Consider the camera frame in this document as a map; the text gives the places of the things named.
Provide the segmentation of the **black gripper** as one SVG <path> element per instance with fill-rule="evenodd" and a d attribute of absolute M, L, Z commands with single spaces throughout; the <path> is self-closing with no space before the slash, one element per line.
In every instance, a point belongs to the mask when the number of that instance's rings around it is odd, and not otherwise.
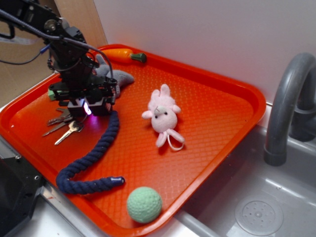
<path fill-rule="evenodd" d="M 49 86 L 57 101 L 69 101 L 67 108 L 73 117 L 86 115 L 84 99 L 94 116 L 105 116 L 111 113 L 116 100 L 116 84 L 113 78 L 113 67 L 105 54 L 100 50 L 80 41 L 50 41 L 50 56 L 54 62 L 50 65 L 60 74 L 60 82 Z M 99 67 L 96 55 L 100 54 L 110 66 L 111 76 L 100 77 L 95 73 Z"/>

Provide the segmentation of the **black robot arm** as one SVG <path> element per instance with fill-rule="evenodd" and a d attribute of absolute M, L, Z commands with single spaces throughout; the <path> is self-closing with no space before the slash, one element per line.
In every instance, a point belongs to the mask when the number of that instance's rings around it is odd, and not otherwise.
<path fill-rule="evenodd" d="M 78 28 L 70 27 L 37 0 L 2 0 L 0 20 L 8 26 L 8 33 L 1 34 L 1 39 L 14 39 L 15 29 L 43 39 L 49 51 L 47 64 L 61 79 L 49 90 L 57 101 L 68 103 L 72 116 L 84 116 L 85 105 L 94 116 L 111 113 L 117 85 L 111 62 L 103 52 L 86 43 Z"/>

